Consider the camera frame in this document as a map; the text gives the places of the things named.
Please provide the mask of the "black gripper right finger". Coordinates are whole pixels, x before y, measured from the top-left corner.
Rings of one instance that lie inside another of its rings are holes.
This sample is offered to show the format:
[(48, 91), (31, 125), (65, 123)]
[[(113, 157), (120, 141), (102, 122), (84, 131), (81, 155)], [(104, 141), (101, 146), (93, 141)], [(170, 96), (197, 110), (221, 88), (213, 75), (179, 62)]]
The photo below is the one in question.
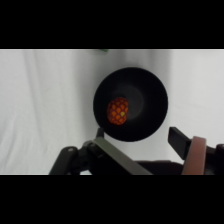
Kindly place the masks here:
[(209, 147), (205, 138), (184, 135), (170, 127), (168, 143), (184, 161), (183, 175), (224, 175), (224, 143)]

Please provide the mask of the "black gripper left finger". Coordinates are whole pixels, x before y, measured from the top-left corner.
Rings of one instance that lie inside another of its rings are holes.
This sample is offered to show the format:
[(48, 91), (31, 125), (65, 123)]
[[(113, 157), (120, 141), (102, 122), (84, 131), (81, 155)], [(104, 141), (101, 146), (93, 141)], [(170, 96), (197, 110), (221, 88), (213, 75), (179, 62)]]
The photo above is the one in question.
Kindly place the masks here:
[(50, 175), (151, 175), (104, 138), (104, 130), (97, 130), (94, 140), (86, 141), (80, 149), (65, 147), (59, 153)]

